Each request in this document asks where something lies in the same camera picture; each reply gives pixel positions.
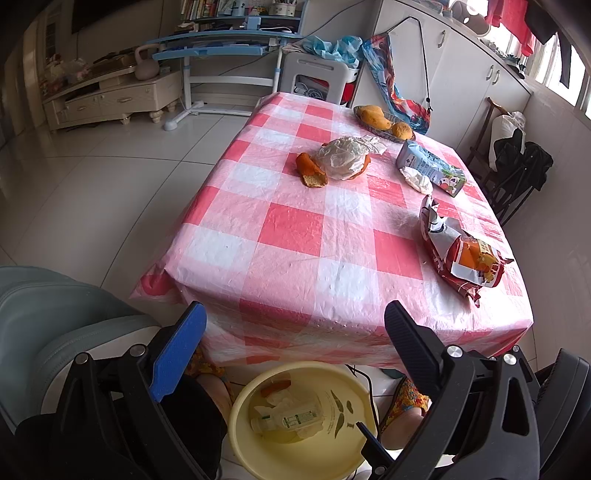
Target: metal bolt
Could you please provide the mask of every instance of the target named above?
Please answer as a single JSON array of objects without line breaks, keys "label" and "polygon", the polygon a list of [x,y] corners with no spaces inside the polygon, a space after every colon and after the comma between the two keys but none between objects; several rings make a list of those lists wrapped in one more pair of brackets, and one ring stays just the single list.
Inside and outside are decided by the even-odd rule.
[{"label": "metal bolt", "polygon": [[511,355],[510,353],[503,355],[503,361],[508,365],[515,365],[517,363],[515,355]]},{"label": "metal bolt", "polygon": [[144,353],[146,353],[146,347],[141,343],[138,343],[129,349],[129,354],[131,356],[142,356]]},{"label": "metal bolt", "polygon": [[462,349],[457,345],[450,345],[447,347],[447,354],[453,358],[460,358],[464,352],[462,352]]},{"label": "metal bolt", "polygon": [[78,365],[83,365],[88,361],[88,353],[84,352],[84,353],[79,353],[78,355],[76,355],[74,361],[78,364]]}]

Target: plate of mangoes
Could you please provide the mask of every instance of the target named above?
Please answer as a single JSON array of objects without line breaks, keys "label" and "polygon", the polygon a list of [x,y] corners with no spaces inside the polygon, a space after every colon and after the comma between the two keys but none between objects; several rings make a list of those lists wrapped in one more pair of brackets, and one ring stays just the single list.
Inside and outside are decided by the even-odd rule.
[{"label": "plate of mangoes", "polygon": [[417,138],[410,125],[378,105],[359,105],[353,111],[364,128],[380,137],[399,143]]}]

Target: white plastic stool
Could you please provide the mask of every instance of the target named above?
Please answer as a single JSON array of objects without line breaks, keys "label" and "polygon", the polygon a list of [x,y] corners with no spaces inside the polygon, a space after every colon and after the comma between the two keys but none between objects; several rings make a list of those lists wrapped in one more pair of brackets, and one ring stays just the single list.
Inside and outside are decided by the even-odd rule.
[{"label": "white plastic stool", "polygon": [[354,82],[359,69],[350,69],[341,61],[325,60],[307,53],[291,52],[285,56],[281,73],[280,92],[294,93],[296,77],[307,77],[324,80],[329,84],[326,102],[340,105],[345,84]]}]

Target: colorful scarf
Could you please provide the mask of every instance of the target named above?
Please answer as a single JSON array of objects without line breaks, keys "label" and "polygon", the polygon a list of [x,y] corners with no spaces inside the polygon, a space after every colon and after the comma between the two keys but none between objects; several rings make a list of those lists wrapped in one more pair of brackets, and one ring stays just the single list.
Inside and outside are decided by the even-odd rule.
[{"label": "colorful scarf", "polygon": [[400,96],[394,83],[395,73],[388,33],[374,35],[363,42],[361,49],[390,113],[408,123],[415,132],[426,134],[431,119],[431,108],[426,109],[417,102],[405,100]]}]

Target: yellow plastic basin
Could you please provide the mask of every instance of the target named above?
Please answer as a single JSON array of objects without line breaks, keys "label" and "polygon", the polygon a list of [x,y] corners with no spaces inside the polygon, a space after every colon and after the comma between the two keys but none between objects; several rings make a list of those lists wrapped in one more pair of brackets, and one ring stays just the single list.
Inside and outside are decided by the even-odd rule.
[{"label": "yellow plastic basin", "polygon": [[[275,443],[252,431],[248,409],[262,384],[286,373],[292,384],[318,396],[323,430],[296,443]],[[344,423],[336,433],[341,414]],[[376,435],[369,393],[353,375],[322,362],[294,362],[273,368],[244,387],[232,407],[228,434],[240,462],[260,480],[341,480],[363,463],[365,437],[355,426],[358,421]]]}]

